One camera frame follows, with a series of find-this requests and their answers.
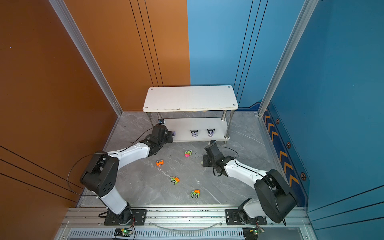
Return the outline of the purple black figure toy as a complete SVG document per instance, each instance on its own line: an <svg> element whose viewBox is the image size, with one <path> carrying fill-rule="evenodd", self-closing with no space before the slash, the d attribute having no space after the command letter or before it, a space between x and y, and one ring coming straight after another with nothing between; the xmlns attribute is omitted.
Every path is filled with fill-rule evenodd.
<svg viewBox="0 0 384 240"><path fill-rule="evenodd" d="M191 130L191 134L192 134L193 138L197 138L198 134L199 134L199 131L198 130Z"/></svg>

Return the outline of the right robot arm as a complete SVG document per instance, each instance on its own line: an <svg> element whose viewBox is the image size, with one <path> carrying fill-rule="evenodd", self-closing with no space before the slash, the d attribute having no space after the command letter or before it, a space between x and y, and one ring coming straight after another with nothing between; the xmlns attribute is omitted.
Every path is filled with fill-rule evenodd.
<svg viewBox="0 0 384 240"><path fill-rule="evenodd" d="M294 190L277 170L254 169L235 157L224 156L214 140L205 147L205 152L202 166L211 167L214 176L237 179L256 191L256 200L248 198L238 207L242 224L251 225L258 217L286 224L285 218L297 206L298 200Z"/></svg>

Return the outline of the left aluminium corner post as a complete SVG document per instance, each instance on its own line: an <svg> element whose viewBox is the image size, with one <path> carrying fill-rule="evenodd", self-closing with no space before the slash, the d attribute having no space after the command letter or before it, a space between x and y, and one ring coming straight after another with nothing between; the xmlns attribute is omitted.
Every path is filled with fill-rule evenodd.
<svg viewBox="0 0 384 240"><path fill-rule="evenodd" d="M89 48L85 38L83 37L79 27L77 26L74 18L72 17L67 5L64 1L60 0L49 0L55 13L59 17L61 23L81 54L83 60L88 66L89 70L93 74L95 80L99 84L101 90L112 106L113 110L120 117L123 114L123 109L119 104L112 88L110 87L105 75L103 74L99 64L97 63L91 49Z"/></svg>

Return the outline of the aluminium corner post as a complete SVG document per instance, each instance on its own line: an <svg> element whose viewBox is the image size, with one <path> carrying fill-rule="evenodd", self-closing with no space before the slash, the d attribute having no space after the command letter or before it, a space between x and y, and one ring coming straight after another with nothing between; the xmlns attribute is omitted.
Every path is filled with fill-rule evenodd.
<svg viewBox="0 0 384 240"><path fill-rule="evenodd" d="M295 25L291 31L287 44L281 55L281 58L277 64L275 72L271 78L271 81L267 87L263 100L258 110L258 116L262 117L267 110L269 103L286 71L286 68L297 48L297 45L308 25L309 20L318 4L319 0L306 0L302 6L299 16L295 22Z"/></svg>
<svg viewBox="0 0 384 240"><path fill-rule="evenodd" d="M112 88L110 87L105 75L103 74L99 64L97 63L91 49L89 48L85 38L83 37L79 27L77 26L74 18L72 17L67 5L64 1L60 0L49 0L55 13L59 17L61 23L81 54L83 60L88 66L89 70L93 74L95 80L99 84L101 90L112 106L113 110L120 117L123 114L123 109L119 104Z"/></svg>

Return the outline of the right aluminium corner post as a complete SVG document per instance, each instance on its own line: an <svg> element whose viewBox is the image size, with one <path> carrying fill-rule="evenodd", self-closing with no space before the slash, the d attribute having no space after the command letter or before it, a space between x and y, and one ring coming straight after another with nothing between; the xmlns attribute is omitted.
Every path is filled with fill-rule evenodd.
<svg viewBox="0 0 384 240"><path fill-rule="evenodd" d="M286 71L286 68L297 48L297 45L308 25L309 20L318 4L319 0L306 0L302 6L299 16L295 22L295 25L291 31L287 44L281 55L281 58L277 64L275 72L271 78L271 81L267 87L263 100L258 110L258 116L262 117L267 110L269 103Z"/></svg>

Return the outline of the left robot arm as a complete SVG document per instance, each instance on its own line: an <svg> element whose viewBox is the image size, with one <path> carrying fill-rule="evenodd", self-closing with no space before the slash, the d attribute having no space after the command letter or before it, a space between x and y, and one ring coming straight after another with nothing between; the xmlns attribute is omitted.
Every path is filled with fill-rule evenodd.
<svg viewBox="0 0 384 240"><path fill-rule="evenodd" d="M93 154L80 182L107 207L108 214L119 224L128 224L132 218L130 204L121 196L116 180L119 170L137 160L156 155L165 145L173 142L173 132L163 124L155 125L152 133L128 148Z"/></svg>

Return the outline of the orange green toy car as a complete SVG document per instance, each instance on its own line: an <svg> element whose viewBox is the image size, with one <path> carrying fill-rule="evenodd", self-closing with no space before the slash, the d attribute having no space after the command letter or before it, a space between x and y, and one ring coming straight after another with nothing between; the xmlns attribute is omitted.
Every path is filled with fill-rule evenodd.
<svg viewBox="0 0 384 240"><path fill-rule="evenodd" d="M173 185L176 185L180 182L180 179L178 177L172 176L170 177L170 181Z"/></svg>

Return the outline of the circuit board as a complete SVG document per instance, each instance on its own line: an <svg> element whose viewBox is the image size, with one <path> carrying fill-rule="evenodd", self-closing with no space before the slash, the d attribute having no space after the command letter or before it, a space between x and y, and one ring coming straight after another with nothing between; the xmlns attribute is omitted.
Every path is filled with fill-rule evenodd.
<svg viewBox="0 0 384 240"><path fill-rule="evenodd" d="M135 236L135 232L133 229L119 229L116 228L114 231L114 239L119 240L133 240Z"/></svg>
<svg viewBox="0 0 384 240"><path fill-rule="evenodd" d="M243 228L243 236L245 240L257 240L260 234L263 234L263 228Z"/></svg>

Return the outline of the left circuit board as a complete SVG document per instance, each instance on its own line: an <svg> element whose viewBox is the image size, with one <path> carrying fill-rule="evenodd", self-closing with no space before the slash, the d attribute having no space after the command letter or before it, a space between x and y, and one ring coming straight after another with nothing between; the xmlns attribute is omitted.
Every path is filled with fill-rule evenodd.
<svg viewBox="0 0 384 240"><path fill-rule="evenodd" d="M135 232L133 229L119 229L116 228L114 231L114 239L119 240L133 240L135 236Z"/></svg>

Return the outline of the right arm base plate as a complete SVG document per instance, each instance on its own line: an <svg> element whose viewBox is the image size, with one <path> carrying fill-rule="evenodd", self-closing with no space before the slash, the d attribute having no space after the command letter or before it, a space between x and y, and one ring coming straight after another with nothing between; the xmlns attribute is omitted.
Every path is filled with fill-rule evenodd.
<svg viewBox="0 0 384 240"><path fill-rule="evenodd" d="M244 219L239 212L240 210L238 209L225 209L226 224L228 226L235 226L235 225L266 226L267 225L267 219L264 216L256 217L253 219L246 217Z"/></svg>

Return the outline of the green orange toy truck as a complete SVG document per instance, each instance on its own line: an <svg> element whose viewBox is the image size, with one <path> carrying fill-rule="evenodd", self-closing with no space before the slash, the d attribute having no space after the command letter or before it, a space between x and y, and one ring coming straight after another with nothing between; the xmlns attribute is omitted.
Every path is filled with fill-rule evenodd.
<svg viewBox="0 0 384 240"><path fill-rule="evenodd" d="M191 198L195 198L195 199L198 199L200 196L200 190L193 190L191 192Z"/></svg>

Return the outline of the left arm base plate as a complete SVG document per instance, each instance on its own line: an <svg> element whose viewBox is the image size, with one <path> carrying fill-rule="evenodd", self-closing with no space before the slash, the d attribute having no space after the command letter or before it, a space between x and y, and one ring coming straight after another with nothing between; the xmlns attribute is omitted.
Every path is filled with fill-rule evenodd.
<svg viewBox="0 0 384 240"><path fill-rule="evenodd" d="M143 226L147 217L146 209L130 209L123 211L120 215L107 211L105 226Z"/></svg>

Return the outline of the white two-tier shelf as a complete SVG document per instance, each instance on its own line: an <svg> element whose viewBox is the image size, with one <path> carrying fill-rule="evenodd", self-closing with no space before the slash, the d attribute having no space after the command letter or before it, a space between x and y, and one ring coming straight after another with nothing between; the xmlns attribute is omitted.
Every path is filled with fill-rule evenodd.
<svg viewBox="0 0 384 240"><path fill-rule="evenodd" d="M231 85L192 87L152 87L145 99L143 112L151 118L152 113L222 111L221 117L165 118L165 125L175 131L174 142L227 142L230 139L230 125L239 105ZM207 129L216 129L212 138ZM193 138L191 130L198 130Z"/></svg>

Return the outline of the right circuit board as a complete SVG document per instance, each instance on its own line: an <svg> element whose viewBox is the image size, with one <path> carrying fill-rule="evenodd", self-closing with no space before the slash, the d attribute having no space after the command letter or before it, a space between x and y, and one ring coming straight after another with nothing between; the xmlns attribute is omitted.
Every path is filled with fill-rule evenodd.
<svg viewBox="0 0 384 240"><path fill-rule="evenodd" d="M263 228L243 228L243 236L245 240L257 240L260 234L263 234Z"/></svg>

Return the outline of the black purple Kuromi figure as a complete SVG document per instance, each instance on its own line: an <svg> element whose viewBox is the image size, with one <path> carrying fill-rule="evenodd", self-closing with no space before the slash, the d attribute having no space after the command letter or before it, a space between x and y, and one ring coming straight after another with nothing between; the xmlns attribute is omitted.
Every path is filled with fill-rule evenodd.
<svg viewBox="0 0 384 240"><path fill-rule="evenodd" d="M208 136L209 136L210 138L212 138L212 137L214 136L214 134L215 134L215 130L216 130L216 129L207 129Z"/></svg>

